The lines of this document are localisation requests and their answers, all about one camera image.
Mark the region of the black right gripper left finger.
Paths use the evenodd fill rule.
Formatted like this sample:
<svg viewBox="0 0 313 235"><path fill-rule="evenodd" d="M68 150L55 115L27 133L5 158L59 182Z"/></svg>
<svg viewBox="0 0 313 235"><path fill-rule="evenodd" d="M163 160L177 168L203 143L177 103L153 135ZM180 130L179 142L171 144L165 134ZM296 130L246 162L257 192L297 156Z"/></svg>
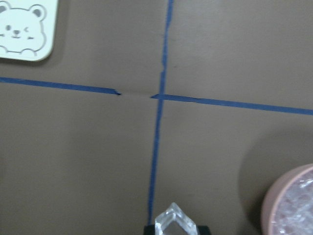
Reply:
<svg viewBox="0 0 313 235"><path fill-rule="evenodd" d="M143 235L155 235L155 226L147 225L143 229Z"/></svg>

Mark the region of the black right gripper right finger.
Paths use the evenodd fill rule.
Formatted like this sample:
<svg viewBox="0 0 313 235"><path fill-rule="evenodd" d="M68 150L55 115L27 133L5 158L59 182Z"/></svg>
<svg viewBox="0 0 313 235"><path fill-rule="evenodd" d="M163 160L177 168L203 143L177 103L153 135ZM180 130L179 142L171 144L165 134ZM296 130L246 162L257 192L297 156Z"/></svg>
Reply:
<svg viewBox="0 0 313 235"><path fill-rule="evenodd" d="M210 229L205 225L197 225L198 235L210 235Z"/></svg>

